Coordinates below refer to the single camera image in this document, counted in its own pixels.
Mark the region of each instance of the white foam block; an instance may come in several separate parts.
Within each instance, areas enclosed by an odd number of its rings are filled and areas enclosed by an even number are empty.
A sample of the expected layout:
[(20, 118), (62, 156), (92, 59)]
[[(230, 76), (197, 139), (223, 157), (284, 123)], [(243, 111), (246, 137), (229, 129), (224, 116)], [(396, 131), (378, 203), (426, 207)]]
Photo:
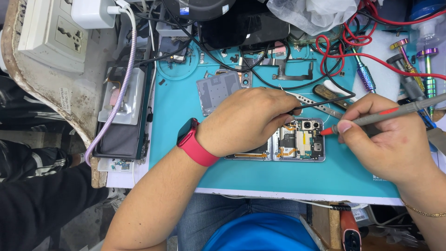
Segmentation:
[[(399, 53), (398, 50), (390, 50), (389, 46), (404, 38), (407, 38), (407, 36), (400, 35), (397, 37), (394, 33), (375, 30), (372, 34), (372, 42), (362, 46), (360, 52), (372, 55), (385, 62), (388, 58)], [(400, 93), (400, 75), (373, 59), (361, 56), (361, 60), (368, 67), (375, 81), (376, 93), (396, 102)], [(356, 93), (357, 98), (361, 98), (368, 93), (358, 73), (355, 75), (352, 91)]]

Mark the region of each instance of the blue silicone repair mat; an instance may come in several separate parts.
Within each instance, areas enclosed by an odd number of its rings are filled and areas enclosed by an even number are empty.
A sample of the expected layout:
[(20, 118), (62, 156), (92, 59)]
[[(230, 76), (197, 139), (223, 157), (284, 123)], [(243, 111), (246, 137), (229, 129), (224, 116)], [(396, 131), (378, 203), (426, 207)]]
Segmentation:
[[(207, 64), (197, 64), (198, 54), (201, 51), (198, 51), (195, 44), (192, 48), (194, 49), (194, 56), (191, 57), (191, 61), (187, 58), (185, 64), (173, 64), (173, 69), (169, 69), (166, 62), (158, 63), (150, 167), (156, 164), (175, 145), (177, 132), (187, 119), (195, 117), (198, 121), (202, 121), (205, 118), (202, 115), (200, 100), (198, 99), (196, 81), (203, 79), (206, 71), (213, 74), (219, 69), (219, 66), (207, 55), (204, 58)], [(212, 53), (220, 60), (222, 59), (222, 56), (219, 55), (220, 50)], [(224, 62), (230, 64), (230, 57), (236, 53), (238, 54), (238, 51), (231, 48), (227, 50), (227, 53), (228, 56), (224, 58)], [(308, 51), (307, 47), (304, 47), (300, 52), (292, 50), (293, 58), (304, 58), (307, 53), (309, 53), (309, 58), (318, 59), (313, 61), (313, 79), (317, 79), (322, 75), (319, 71), (322, 55)], [(306, 75), (310, 62), (287, 63), (286, 74)], [(334, 62), (334, 59), (328, 60), (329, 69), (334, 65)], [(282, 87), (297, 86), (310, 81), (273, 80), (272, 75), (277, 73), (276, 66), (258, 66), (255, 70), (269, 83), (280, 84)], [(355, 70), (354, 58), (348, 57), (343, 69), (345, 76), (336, 76), (334, 79), (343, 87), (351, 89)], [(266, 85), (253, 76), (253, 87), (259, 86)], [(312, 94), (313, 86), (314, 84), (292, 90), (292, 92), (302, 94), (315, 101), (322, 101), (322, 98)], [(334, 105), (330, 105), (330, 107), (342, 111)], [(319, 117), (324, 121), (325, 128), (338, 122), (338, 119), (314, 108), (304, 109), (301, 117)], [(380, 181), (376, 177), (374, 179), (374, 176), (362, 167), (347, 146), (338, 143), (336, 136), (326, 136), (325, 143), (326, 159), (321, 163), (221, 159), (208, 169), (198, 187), (345, 196), (398, 197), (398, 191), (391, 182)]]

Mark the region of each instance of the barcode sticker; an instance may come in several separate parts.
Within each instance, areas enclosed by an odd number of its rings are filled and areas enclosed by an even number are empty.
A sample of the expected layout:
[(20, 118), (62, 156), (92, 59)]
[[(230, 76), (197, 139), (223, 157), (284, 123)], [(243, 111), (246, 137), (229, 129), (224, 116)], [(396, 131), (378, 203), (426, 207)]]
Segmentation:
[[(349, 206), (351, 206), (351, 207), (354, 207), (354, 206), (359, 205), (359, 204), (356, 204), (356, 203), (346, 203), (346, 204), (349, 205)], [(352, 209), (351, 212), (353, 213), (353, 216), (355, 217), (355, 220), (356, 220), (357, 222), (359, 222), (359, 221), (363, 221), (363, 220), (367, 220), (367, 219), (368, 219), (368, 215), (367, 215), (367, 213), (366, 213), (365, 210), (362, 209), (362, 208), (359, 208), (359, 209)]]

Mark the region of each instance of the power strip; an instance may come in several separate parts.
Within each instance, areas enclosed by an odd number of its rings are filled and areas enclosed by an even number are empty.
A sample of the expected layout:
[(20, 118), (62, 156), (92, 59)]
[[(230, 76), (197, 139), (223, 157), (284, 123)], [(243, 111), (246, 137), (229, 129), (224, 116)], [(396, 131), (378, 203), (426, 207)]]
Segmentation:
[(88, 31), (71, 18), (70, 0), (28, 0), (18, 50), (51, 67), (84, 71)]

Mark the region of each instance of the purple braided cable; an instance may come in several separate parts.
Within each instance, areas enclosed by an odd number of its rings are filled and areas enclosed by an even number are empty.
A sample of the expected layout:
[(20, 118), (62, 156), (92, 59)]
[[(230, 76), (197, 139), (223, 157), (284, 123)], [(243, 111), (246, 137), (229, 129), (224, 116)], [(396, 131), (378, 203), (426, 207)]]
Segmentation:
[(125, 78), (122, 83), (121, 91), (119, 92), (119, 96), (116, 101), (116, 104), (113, 107), (113, 110), (111, 110), (111, 113), (108, 116), (107, 121), (105, 122), (101, 131), (98, 133), (98, 136), (95, 137), (95, 139), (93, 140), (93, 142), (91, 142), (90, 146), (88, 147), (87, 151), (85, 152), (85, 162), (89, 166), (91, 166), (90, 154), (93, 152), (93, 149), (95, 148), (95, 146), (99, 143), (99, 140), (101, 140), (101, 138), (104, 136), (105, 132), (109, 128), (113, 119), (115, 119), (115, 116), (118, 113), (119, 108), (121, 107), (122, 100), (124, 100), (125, 91), (127, 90), (127, 86), (128, 86), (128, 81), (130, 80), (130, 76), (132, 75), (132, 71), (133, 71), (133, 64), (135, 62), (135, 51), (136, 51), (136, 30), (132, 29), (132, 47), (130, 50), (130, 58), (128, 60), (127, 71), (125, 73)]

